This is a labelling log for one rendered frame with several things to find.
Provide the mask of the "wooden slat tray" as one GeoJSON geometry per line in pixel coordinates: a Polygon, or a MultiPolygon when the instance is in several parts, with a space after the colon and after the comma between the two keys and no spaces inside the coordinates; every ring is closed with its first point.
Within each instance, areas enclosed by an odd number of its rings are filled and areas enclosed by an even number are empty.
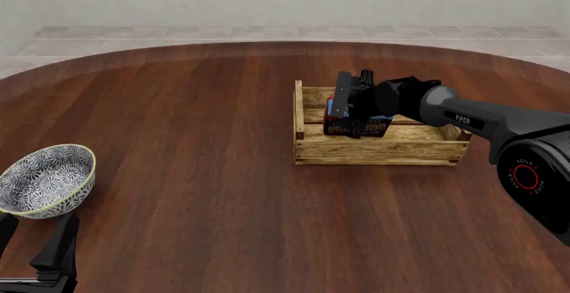
{"type": "Polygon", "coordinates": [[[295,82],[293,105],[296,164],[424,165],[454,167],[472,137],[456,126],[432,127],[395,116],[383,137],[351,139],[324,134],[325,102],[332,87],[295,82]]]}

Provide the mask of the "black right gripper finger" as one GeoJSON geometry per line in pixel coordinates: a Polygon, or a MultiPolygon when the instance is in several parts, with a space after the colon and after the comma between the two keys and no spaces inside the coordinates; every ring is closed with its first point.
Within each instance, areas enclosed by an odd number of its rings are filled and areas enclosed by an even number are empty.
{"type": "Polygon", "coordinates": [[[349,137],[360,139],[363,135],[368,134],[366,126],[369,122],[368,118],[350,118],[351,132],[349,137]]]}
{"type": "Polygon", "coordinates": [[[354,78],[354,86],[356,88],[370,88],[374,86],[373,71],[368,69],[361,70],[360,76],[354,78]]]}

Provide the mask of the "chocolate pudding box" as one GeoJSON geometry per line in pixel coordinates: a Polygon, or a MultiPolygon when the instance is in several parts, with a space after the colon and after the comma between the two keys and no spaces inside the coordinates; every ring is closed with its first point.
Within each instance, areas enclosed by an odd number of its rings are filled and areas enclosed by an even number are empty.
{"type": "Polygon", "coordinates": [[[323,123],[323,133],[326,135],[346,136],[355,139],[363,136],[381,138],[393,121],[393,117],[387,118],[385,116],[363,118],[360,121],[362,123],[360,126],[360,134],[356,134],[353,132],[354,129],[349,117],[348,108],[345,108],[342,118],[331,116],[333,102],[333,96],[327,98],[323,123]]]}

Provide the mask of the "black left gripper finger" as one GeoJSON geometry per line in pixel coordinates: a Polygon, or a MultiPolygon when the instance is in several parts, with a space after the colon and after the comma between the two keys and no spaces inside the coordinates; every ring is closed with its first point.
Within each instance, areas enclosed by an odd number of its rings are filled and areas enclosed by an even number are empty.
{"type": "Polygon", "coordinates": [[[19,219],[8,213],[0,212],[0,258],[19,225],[19,219]]]}
{"type": "Polygon", "coordinates": [[[76,245],[80,220],[72,213],[64,215],[51,239],[32,258],[29,265],[37,273],[77,273],[76,245]]]}

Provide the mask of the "black and white patterned bowl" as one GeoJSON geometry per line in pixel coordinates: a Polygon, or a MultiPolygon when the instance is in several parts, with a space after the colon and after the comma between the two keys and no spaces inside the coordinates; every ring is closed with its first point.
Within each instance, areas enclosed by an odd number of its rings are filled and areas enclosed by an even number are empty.
{"type": "Polygon", "coordinates": [[[66,215],[89,196],[97,160],[84,145],[43,148],[0,175],[0,212],[33,220],[66,215]]]}

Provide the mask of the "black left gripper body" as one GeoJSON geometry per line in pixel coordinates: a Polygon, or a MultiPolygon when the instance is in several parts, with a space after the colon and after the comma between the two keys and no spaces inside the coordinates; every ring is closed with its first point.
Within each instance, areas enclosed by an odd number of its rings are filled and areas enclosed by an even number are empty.
{"type": "Polygon", "coordinates": [[[0,278],[0,293],[74,293],[77,271],[37,272],[36,278],[0,278]]]}

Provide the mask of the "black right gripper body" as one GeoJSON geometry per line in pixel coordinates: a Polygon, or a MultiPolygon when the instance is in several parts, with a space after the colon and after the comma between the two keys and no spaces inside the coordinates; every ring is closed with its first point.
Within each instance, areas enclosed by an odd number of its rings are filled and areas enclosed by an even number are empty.
{"type": "Polygon", "coordinates": [[[359,81],[350,86],[348,114],[350,118],[372,118],[379,115],[376,88],[373,83],[359,81]]]}

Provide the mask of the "small grey plate on stalk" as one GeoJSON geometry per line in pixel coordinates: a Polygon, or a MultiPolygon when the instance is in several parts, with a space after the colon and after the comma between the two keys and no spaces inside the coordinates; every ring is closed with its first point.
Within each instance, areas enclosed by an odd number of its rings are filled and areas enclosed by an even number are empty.
{"type": "Polygon", "coordinates": [[[333,103],[330,108],[330,115],[334,118],[343,118],[348,113],[351,79],[351,73],[345,71],[338,73],[333,103]]]}

